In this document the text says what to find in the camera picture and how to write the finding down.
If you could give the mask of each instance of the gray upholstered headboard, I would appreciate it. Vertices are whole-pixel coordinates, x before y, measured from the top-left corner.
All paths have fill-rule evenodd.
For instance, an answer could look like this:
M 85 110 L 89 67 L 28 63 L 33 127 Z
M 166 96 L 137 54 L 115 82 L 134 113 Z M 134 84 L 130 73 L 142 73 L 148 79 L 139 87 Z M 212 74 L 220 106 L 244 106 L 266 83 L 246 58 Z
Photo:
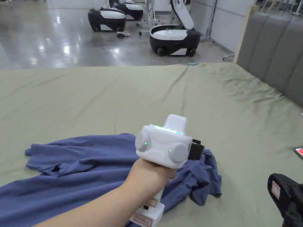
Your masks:
M 250 14 L 235 60 L 303 107 L 303 19 Z

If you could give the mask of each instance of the green bedsheet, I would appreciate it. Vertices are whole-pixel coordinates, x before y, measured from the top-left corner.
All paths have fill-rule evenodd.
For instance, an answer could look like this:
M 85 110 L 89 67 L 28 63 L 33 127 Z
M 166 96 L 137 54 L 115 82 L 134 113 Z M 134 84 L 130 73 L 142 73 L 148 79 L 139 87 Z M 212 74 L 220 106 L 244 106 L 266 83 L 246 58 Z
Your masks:
M 271 173 L 303 183 L 303 110 L 237 65 L 84 67 L 0 71 L 0 185 L 37 175 L 24 150 L 92 134 L 137 134 L 169 114 L 214 153 L 221 198 L 190 199 L 159 227 L 281 226 Z

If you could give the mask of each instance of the red card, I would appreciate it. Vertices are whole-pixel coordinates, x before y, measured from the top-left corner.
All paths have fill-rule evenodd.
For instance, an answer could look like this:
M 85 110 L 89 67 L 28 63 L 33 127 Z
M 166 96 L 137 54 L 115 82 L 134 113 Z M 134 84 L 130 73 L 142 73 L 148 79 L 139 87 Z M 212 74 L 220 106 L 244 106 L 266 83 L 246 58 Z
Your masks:
M 296 151 L 303 156 L 303 147 L 297 148 Z

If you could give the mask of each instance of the green led light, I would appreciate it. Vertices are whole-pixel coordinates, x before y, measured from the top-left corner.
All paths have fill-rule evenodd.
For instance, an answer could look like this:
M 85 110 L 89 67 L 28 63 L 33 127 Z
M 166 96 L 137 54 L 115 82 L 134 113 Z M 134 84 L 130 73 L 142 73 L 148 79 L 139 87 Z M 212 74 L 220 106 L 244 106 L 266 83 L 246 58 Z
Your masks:
M 176 131 L 173 131 L 173 130 L 170 130 L 170 129 L 166 129 L 166 128 L 163 128 L 163 127 L 160 127 L 160 126 L 156 126 L 156 125 L 154 126 L 154 128 L 160 129 L 160 130 L 163 130 L 163 131 L 167 131 L 167 132 L 172 132 L 172 133 L 175 133 L 175 134 L 179 134 Z

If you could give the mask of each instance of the white handheld device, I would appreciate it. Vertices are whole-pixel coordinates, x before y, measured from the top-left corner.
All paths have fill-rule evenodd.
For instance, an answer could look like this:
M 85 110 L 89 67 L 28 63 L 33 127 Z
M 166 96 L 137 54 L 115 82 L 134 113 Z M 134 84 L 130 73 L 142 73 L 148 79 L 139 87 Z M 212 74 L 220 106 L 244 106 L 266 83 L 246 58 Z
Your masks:
M 169 115 L 164 127 L 150 124 L 139 132 L 136 154 L 145 160 L 172 169 L 181 168 L 187 161 L 192 138 L 185 134 L 187 119 Z M 155 227 L 162 217 L 164 204 L 160 203 L 163 190 L 138 209 L 131 221 L 143 227 Z

